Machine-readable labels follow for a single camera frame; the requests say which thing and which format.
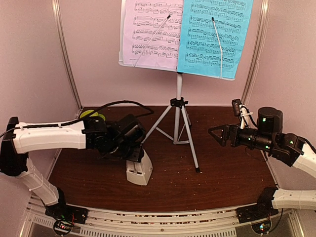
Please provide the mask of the white metronome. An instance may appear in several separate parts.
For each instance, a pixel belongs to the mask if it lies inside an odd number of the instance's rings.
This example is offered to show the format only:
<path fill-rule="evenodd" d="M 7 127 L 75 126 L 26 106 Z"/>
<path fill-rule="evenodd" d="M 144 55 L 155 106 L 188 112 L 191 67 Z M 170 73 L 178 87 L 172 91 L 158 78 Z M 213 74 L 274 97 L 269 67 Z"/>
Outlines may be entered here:
<path fill-rule="evenodd" d="M 143 146 L 132 155 L 134 160 L 126 161 L 126 179 L 128 182 L 146 186 L 150 180 L 153 165 Z"/>

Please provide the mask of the white music stand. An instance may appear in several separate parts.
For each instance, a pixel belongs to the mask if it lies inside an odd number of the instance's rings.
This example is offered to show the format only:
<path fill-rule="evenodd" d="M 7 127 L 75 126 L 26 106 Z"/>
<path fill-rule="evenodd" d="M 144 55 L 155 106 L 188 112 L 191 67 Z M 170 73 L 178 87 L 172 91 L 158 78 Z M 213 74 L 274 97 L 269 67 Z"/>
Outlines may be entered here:
<path fill-rule="evenodd" d="M 170 139 L 174 144 L 179 144 L 183 130 L 190 131 L 191 123 L 185 108 L 187 102 L 181 95 L 183 74 L 185 73 L 180 73 L 177 70 L 174 72 L 177 75 L 177 95 L 170 101 L 170 107 L 175 109 L 174 134 L 170 137 Z"/>

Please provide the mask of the blue sheet music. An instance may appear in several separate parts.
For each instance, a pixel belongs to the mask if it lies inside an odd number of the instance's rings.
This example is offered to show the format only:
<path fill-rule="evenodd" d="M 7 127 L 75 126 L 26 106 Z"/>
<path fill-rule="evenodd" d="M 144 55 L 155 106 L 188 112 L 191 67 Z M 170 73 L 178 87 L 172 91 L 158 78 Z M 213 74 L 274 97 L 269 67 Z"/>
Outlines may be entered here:
<path fill-rule="evenodd" d="M 235 80 L 248 31 L 251 0 L 186 0 L 177 71 Z"/>

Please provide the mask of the purple sheet music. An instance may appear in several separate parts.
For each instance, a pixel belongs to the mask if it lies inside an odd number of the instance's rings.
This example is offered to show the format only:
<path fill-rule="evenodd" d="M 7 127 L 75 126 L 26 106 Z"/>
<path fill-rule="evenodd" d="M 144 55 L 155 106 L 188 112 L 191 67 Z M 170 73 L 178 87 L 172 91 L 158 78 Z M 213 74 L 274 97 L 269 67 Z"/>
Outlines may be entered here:
<path fill-rule="evenodd" d="M 182 0 L 123 0 L 119 64 L 176 71 L 183 5 Z"/>

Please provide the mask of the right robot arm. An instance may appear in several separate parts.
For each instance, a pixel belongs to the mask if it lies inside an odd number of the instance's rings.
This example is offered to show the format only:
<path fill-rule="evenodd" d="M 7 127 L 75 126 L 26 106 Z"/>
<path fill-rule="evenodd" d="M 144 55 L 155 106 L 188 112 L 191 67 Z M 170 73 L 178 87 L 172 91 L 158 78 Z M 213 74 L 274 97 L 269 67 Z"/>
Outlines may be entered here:
<path fill-rule="evenodd" d="M 283 113 L 273 107 L 258 110 L 257 127 L 242 127 L 239 124 L 225 124 L 212 127 L 208 133 L 221 145 L 241 145 L 268 153 L 289 167 L 300 169 L 311 176 L 316 175 L 316 149 L 306 138 L 294 133 L 283 133 Z M 315 191 L 293 191 L 274 187 L 265 188 L 253 207 L 253 214 L 265 217 L 272 209 L 316 208 Z"/>

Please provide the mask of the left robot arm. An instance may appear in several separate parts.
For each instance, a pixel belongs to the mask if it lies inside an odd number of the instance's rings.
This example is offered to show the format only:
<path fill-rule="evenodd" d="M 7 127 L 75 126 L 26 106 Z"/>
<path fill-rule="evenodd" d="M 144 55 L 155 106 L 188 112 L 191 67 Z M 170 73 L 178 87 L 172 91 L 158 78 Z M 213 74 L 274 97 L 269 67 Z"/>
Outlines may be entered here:
<path fill-rule="evenodd" d="M 143 148 L 145 137 L 144 127 L 132 114 L 119 121 L 93 116 L 56 124 L 29 124 L 12 117 L 1 142 L 0 170 L 21 179 L 54 214 L 67 219 L 71 208 L 63 192 L 43 177 L 28 153 L 61 148 L 97 150 L 102 156 L 126 160 L 127 180 L 145 186 L 153 169 Z"/>

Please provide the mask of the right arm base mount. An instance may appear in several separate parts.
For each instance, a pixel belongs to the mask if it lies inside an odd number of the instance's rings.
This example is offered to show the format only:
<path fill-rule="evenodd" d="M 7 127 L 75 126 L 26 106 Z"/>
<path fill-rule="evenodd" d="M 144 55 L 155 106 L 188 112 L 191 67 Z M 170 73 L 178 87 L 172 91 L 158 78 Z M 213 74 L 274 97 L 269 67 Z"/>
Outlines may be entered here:
<path fill-rule="evenodd" d="M 271 217 L 279 213 L 272 205 L 273 196 L 277 190 L 278 188 L 276 187 L 266 187 L 255 204 L 237 208 L 236 214 L 239 223 L 254 222 L 254 224 L 251 224 L 252 230 L 261 236 L 268 235 L 274 231 L 283 216 L 282 209 L 280 218 L 273 224 Z"/>

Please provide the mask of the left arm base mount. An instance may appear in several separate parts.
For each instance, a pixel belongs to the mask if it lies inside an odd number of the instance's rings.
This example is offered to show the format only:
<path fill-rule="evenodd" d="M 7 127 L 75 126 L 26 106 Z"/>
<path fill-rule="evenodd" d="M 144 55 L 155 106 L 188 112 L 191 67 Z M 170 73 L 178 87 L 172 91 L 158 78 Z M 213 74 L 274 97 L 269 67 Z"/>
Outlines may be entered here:
<path fill-rule="evenodd" d="M 75 224 L 85 224 L 88 209 L 66 204 L 64 192 L 57 188 L 59 199 L 54 205 L 46 205 L 45 214 L 55 219 L 54 232 L 59 236 L 68 235 Z"/>

